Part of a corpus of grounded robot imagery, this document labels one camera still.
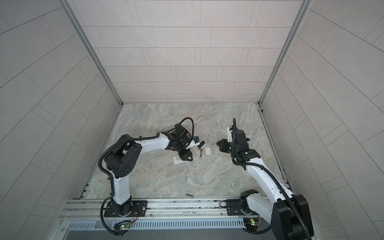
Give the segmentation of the red white remote control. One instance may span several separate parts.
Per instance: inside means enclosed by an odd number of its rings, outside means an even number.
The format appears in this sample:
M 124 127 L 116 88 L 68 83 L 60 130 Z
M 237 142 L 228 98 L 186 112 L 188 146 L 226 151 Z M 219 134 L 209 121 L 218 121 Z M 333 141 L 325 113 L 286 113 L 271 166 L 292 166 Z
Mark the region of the red white remote control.
M 181 164 L 181 163 L 184 163 L 184 162 L 191 162 L 191 161 L 193 160 L 193 157 L 194 157 L 194 155 L 192 155 L 191 157 L 189 157 L 189 158 L 186 159 L 186 160 L 182 160 L 182 159 L 180 158 L 180 156 L 177 155 L 177 156 L 173 156 L 173 162 L 174 162 L 175 165 L 177 165 L 177 164 Z

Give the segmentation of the black battery cover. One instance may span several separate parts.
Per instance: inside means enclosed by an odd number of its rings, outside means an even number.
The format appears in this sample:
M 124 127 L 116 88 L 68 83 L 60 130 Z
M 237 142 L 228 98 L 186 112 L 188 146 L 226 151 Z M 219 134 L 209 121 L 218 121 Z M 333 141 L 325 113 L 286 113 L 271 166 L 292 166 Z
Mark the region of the black battery cover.
M 198 148 L 201 149 L 204 146 L 205 142 L 201 141 L 200 144 L 198 145 Z

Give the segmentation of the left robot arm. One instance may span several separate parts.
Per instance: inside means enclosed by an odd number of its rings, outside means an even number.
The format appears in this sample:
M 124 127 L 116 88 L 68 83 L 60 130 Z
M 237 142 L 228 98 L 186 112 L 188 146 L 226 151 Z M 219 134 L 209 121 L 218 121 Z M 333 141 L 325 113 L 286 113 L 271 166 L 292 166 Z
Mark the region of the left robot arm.
M 201 143 L 181 124 L 173 129 L 156 133 L 152 137 L 133 138 L 126 134 L 110 146 L 98 161 L 100 171 L 108 175 L 111 184 L 112 201 L 117 206 L 123 206 L 132 200 L 130 193 L 129 174 L 133 171 L 140 155 L 155 150 L 171 150 L 177 152 L 177 159 L 192 161 L 191 148 Z

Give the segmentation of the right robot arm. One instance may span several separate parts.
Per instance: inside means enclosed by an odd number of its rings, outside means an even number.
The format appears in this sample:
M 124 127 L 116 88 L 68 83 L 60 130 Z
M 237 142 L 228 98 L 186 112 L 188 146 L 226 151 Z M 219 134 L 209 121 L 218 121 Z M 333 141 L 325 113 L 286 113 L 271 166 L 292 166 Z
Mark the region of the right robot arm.
M 217 142 L 219 150 L 230 154 L 233 164 L 247 171 L 265 193 L 262 196 L 256 190 L 244 191 L 237 201 L 226 201 L 227 209 L 239 207 L 239 213 L 257 214 L 269 223 L 260 233 L 271 230 L 277 240 L 310 240 L 314 229 L 305 197 L 295 195 L 274 176 L 261 155 L 249 148 L 244 131 L 231 126 L 227 132 L 227 139 Z

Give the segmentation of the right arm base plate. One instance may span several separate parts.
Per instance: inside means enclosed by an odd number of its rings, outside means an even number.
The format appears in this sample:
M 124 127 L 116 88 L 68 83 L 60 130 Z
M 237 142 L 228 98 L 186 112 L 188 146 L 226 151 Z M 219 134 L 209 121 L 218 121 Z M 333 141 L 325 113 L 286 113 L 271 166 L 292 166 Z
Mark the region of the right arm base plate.
M 228 216 L 258 216 L 257 212 L 252 211 L 245 198 L 239 199 L 228 199 L 222 201 L 220 204 L 221 208 L 227 210 Z

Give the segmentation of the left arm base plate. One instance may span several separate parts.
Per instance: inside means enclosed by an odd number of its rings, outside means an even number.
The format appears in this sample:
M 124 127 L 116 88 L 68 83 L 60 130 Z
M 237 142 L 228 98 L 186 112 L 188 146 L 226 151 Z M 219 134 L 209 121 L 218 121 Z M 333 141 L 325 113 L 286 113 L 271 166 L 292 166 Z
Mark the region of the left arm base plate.
M 118 205 L 114 200 L 110 201 L 104 208 L 104 217 L 144 217 L 147 210 L 147 201 L 128 201 Z

